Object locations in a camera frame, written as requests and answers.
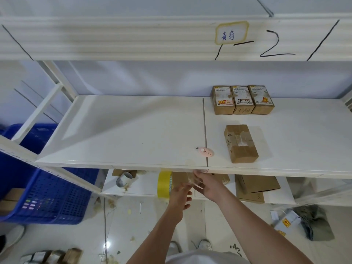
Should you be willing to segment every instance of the tape roll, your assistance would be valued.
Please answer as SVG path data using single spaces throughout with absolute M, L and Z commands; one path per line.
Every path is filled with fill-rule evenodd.
M 159 198 L 170 198 L 172 186 L 171 171 L 161 171 L 158 178 L 157 193 Z

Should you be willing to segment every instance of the shipping label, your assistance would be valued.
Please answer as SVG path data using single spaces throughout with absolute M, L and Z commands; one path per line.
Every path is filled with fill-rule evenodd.
M 230 87 L 214 87 L 217 106 L 233 106 Z
M 247 86 L 232 86 L 232 90 L 236 105 L 253 106 L 252 97 Z
M 253 94 L 253 101 L 256 105 L 268 105 L 272 106 L 273 103 L 267 92 L 265 86 L 250 86 L 252 94 Z

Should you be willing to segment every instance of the human hand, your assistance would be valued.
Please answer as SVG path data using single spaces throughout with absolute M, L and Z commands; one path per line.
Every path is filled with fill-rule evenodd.
M 218 181 L 212 174 L 202 173 L 199 170 L 193 170 L 193 173 L 196 176 L 193 188 L 203 194 L 206 198 L 218 203 L 222 194 L 227 191 L 225 185 Z
M 170 192 L 170 201 L 166 211 L 173 214 L 177 223 L 182 220 L 183 210 L 191 206 L 190 204 L 186 204 L 186 202 L 192 201 L 192 197 L 187 197 L 187 195 L 192 194 L 190 191 L 191 188 L 191 184 L 181 183 L 179 186 L 174 187 Z

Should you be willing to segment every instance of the lower shelf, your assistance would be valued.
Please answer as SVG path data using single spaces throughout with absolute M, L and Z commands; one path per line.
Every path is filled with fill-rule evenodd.
M 112 176 L 114 169 L 110 169 L 103 187 L 103 194 L 108 195 L 126 195 L 126 196 L 157 196 L 157 185 L 159 172 L 155 171 L 139 171 L 136 180 L 132 182 L 127 189 L 119 188 L 116 185 L 117 176 Z M 235 175 L 229 174 L 230 182 L 226 187 L 236 195 Z M 276 177 L 281 189 L 264 192 L 265 203 L 270 204 L 295 204 L 291 189 L 285 177 Z M 193 190 L 193 199 L 207 198 L 199 192 Z

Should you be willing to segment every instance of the forearm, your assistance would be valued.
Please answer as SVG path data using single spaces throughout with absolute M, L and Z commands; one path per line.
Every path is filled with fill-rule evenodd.
M 312 264 L 299 249 L 230 191 L 226 190 L 217 204 L 252 264 Z
M 165 264 L 177 221 L 171 210 L 166 210 L 154 229 L 126 264 Z

